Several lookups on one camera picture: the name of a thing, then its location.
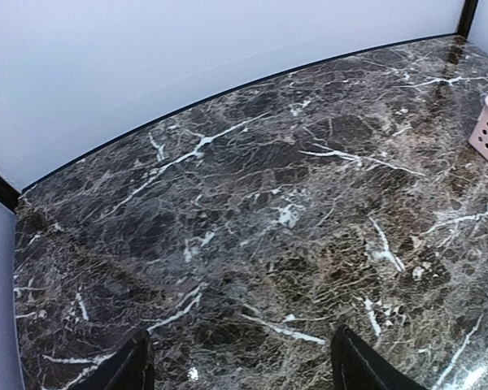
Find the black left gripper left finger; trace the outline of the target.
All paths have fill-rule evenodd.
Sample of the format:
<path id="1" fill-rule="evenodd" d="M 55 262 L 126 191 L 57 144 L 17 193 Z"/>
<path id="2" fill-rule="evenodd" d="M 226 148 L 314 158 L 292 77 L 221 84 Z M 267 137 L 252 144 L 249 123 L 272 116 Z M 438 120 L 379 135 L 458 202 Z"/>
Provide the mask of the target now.
<path id="1" fill-rule="evenodd" d="M 141 329 L 133 333 L 112 357 L 82 382 L 83 389 L 155 388 L 155 354 L 150 333 Z"/>

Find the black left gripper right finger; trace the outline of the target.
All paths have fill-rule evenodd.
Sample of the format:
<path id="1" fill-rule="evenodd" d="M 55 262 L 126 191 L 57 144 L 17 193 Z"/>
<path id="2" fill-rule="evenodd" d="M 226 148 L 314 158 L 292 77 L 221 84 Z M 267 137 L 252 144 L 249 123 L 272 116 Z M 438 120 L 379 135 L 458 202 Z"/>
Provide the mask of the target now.
<path id="1" fill-rule="evenodd" d="M 337 328 L 330 348 L 335 389 L 425 390 L 396 370 L 347 325 Z"/>

